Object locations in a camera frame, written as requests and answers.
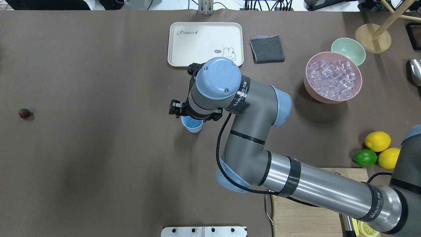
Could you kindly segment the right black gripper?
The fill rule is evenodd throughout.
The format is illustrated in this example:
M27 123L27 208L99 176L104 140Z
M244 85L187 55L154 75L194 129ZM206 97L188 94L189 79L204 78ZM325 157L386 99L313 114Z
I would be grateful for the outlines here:
M169 105L169 114L179 117L192 117L195 120L203 120L204 122L208 120L218 121L223 115L223 109L218 107L214 110L206 110L198 106L192 97L191 90L195 86L196 76L200 69L204 66L204 63L192 63L188 66L187 72L191 75L189 85L188 85L188 98L185 102L181 103L178 100L171 100Z

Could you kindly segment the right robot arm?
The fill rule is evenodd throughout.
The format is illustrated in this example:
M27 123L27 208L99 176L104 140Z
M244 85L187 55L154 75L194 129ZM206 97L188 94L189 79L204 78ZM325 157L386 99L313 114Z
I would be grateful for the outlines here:
M192 63L188 74L188 97L184 103L172 100L170 115L196 120L219 120L223 110L235 115L222 158L217 140L221 185L322 207L388 235L420 236L419 125L406 133L389 185L375 186L265 150L270 128L282 125L291 112L291 97L242 75L232 60Z

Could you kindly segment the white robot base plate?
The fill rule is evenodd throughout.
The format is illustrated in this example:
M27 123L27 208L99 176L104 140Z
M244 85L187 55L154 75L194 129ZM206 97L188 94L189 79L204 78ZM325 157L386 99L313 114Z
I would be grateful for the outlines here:
M165 227L161 237L247 237L243 226L189 226Z

